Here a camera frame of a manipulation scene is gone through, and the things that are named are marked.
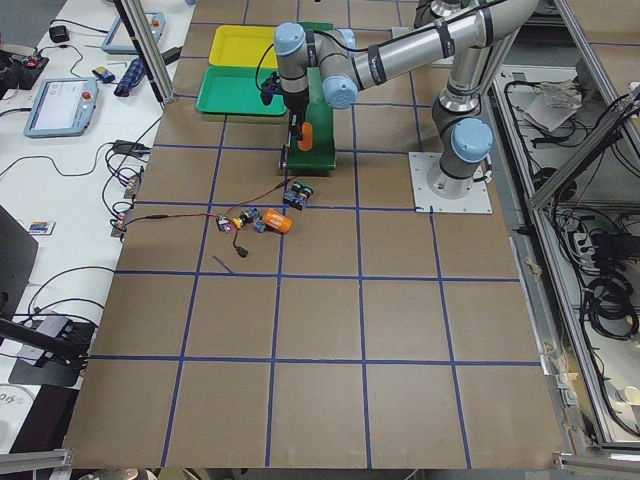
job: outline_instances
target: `orange object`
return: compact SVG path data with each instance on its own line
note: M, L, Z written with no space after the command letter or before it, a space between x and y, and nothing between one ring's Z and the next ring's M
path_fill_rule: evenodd
M265 223L265 225L273 228L274 230L277 230L280 233L287 233L293 226L293 222L290 218L276 212L273 208L267 209L267 211L262 216L262 221Z
M303 152L308 152L313 148L313 125L304 122L301 131L302 140L298 140L298 148Z

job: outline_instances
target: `metal bracket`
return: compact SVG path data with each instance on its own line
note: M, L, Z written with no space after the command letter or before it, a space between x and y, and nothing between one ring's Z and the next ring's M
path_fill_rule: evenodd
M483 213L490 214L491 201L484 181L473 183L466 196L456 200L442 198L427 185L427 172L431 165L440 160L441 153L409 153L411 181L413 183L413 199L416 212L429 213ZM482 178L484 173L478 167L475 178Z

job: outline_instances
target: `small motor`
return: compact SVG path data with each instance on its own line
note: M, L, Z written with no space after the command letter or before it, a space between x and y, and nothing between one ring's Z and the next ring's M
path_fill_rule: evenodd
M302 210L313 193L314 190L309 185L293 182L291 189L284 193L282 201L296 210Z

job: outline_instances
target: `blue object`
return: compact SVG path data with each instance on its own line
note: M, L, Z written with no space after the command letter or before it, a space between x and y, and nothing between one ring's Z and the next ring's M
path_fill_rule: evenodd
M356 48L356 34L353 33L353 30L350 28L338 28L337 30L342 35L342 38L344 38L344 43L347 47ZM354 55L355 52L349 52L350 57L353 57Z
M283 23L273 36L273 47L276 55L286 57L291 55L305 42L305 33L302 25L297 23Z
M162 31L166 25L166 19L162 12L145 12L147 18L149 18L149 28L153 39L157 42L162 36ZM102 42L102 50L107 53L125 53L136 55L136 51L127 29L122 24L120 17L116 18L107 33L107 36Z
M477 118L465 118L451 134L453 151L467 163L479 163L489 154L493 132Z
M255 228L256 232L258 233L264 233L265 230L267 229L267 224L264 223L262 220L255 220L253 222L253 228Z
M116 97L128 97L131 90L137 87L140 81L144 78L145 71L144 66L140 58L135 58L130 64L127 71L118 82L118 86L113 91Z
M329 106L338 110L349 108L358 98L358 87L349 77L327 77L322 82L322 90Z
M73 137L89 126L98 98L93 77L42 82L23 133L30 138Z

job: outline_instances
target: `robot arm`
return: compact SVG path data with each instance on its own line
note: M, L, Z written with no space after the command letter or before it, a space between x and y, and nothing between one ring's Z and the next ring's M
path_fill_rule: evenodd
M341 46L350 40L344 31L321 36L305 32L298 24L282 24L276 29L274 46L285 104L292 112L304 110L308 103L307 68L319 66L325 99L334 108L347 108L355 103L360 90L504 39L524 24L537 4L537 0L473 0L446 20L436 20L402 37L371 45L366 53L355 56ZM338 85L328 81L332 78L342 82Z
M291 136L302 140L309 103L309 67L319 67L326 102L335 109L345 109L355 104L361 90L453 56L447 86L432 109L444 152L439 170L428 181L443 197L463 196L493 142L489 127L469 117L474 116L480 95L486 92L516 32L535 11L538 0L471 0L462 9L461 3L421 1L417 14L420 9L428 9L431 15L440 7L438 12L450 14L367 49L353 48L355 40L349 30L305 32L295 23L280 25L274 48L280 93L291 112Z

